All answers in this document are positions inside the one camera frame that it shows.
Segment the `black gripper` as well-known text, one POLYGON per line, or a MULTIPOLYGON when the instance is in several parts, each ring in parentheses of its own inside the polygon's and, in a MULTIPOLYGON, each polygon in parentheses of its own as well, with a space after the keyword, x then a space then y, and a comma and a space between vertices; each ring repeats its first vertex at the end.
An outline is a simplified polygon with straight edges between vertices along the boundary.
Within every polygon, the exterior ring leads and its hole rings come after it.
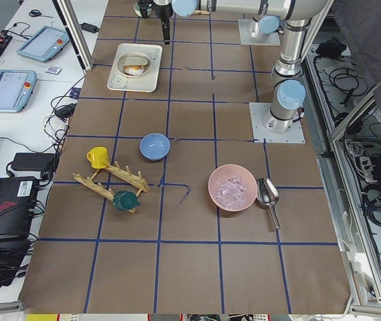
POLYGON ((171 0, 153 0, 153 9, 156 16, 161 19, 162 36, 166 45, 170 44, 170 21, 172 16, 171 0))

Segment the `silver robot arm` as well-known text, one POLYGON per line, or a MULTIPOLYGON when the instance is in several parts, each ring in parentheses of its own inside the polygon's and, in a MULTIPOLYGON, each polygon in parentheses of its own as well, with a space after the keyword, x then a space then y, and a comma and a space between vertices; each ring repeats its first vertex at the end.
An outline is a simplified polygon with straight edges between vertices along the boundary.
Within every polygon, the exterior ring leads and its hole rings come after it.
POLYGON ((263 17, 252 18, 253 25, 251 27, 252 37, 261 37, 262 35, 269 35, 278 30, 280 19, 277 16, 265 15, 263 17))
POLYGON ((273 15, 285 22, 279 59, 273 68, 275 95, 264 122, 289 126, 305 99, 305 89, 292 78, 301 71, 304 41, 311 19, 322 11, 327 1, 151 1, 156 16, 161 19, 164 42, 170 41, 169 19, 173 13, 186 17, 195 10, 226 11, 257 15, 273 15))

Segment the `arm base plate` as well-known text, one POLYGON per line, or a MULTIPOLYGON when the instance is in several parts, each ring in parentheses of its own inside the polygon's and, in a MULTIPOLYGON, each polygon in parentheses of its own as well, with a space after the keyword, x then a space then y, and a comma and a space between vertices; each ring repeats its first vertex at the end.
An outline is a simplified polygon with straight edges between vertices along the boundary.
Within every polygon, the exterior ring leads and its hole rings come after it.
POLYGON ((264 34, 258 29, 258 23, 252 19, 239 19, 238 28, 241 45, 280 46, 276 31, 264 34))
POLYGON ((251 102, 249 111, 255 142, 305 144, 297 112, 291 120, 278 120, 271 114, 271 103, 266 102, 251 102))

